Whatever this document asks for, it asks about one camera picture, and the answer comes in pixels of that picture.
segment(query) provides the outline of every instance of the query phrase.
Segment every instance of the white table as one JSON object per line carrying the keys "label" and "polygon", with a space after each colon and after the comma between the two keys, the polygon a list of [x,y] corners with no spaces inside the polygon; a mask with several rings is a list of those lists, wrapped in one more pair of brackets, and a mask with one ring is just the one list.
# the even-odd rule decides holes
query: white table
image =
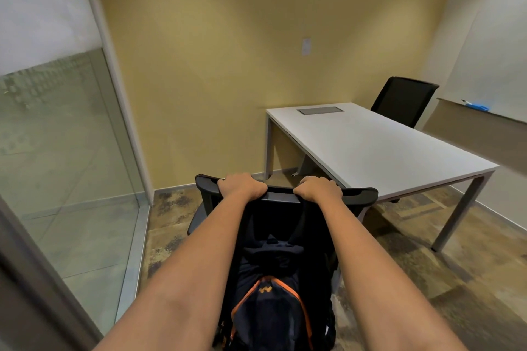
{"label": "white table", "polygon": [[[329,106],[343,111],[316,115],[298,111]],[[337,103],[267,110],[266,179],[272,173],[272,123],[305,153],[303,166],[314,162],[342,188],[376,188],[379,201],[472,179],[432,244],[435,251],[444,247],[499,167],[356,104]]]}

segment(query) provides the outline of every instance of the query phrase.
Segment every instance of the forearm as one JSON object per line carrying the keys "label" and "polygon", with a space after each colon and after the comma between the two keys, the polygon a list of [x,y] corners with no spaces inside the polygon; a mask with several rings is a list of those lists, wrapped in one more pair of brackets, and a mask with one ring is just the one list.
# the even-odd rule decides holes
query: forearm
{"label": "forearm", "polygon": [[167,259],[97,351],[209,350],[247,202],[239,195],[221,201]]}
{"label": "forearm", "polygon": [[348,208],[339,200],[319,204],[368,349],[465,350],[418,288]]}

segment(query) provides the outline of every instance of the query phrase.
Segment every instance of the table top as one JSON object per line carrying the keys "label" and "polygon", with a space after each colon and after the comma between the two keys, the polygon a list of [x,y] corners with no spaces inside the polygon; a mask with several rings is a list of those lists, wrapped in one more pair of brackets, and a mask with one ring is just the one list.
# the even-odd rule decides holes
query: table top
{"label": "table top", "polygon": [[[303,115],[299,108],[342,112]],[[353,103],[267,109],[267,114],[345,187],[379,200],[494,171],[499,165]]]}

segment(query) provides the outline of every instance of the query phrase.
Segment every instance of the glass panel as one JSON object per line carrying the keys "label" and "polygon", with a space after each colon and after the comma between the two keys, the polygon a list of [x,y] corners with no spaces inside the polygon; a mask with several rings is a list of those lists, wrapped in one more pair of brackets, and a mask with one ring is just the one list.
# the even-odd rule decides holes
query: glass panel
{"label": "glass panel", "polygon": [[106,333],[144,193],[102,50],[0,89],[0,194]]}

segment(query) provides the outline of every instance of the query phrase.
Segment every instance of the person's left hand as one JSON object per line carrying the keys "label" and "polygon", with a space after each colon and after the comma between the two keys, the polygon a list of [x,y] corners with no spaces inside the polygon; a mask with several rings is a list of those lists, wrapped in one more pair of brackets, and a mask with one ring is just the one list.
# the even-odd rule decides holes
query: person's left hand
{"label": "person's left hand", "polygon": [[223,198],[231,195],[240,195],[247,198],[247,201],[256,200],[267,192],[267,185],[258,182],[250,174],[227,175],[225,179],[218,181]]}

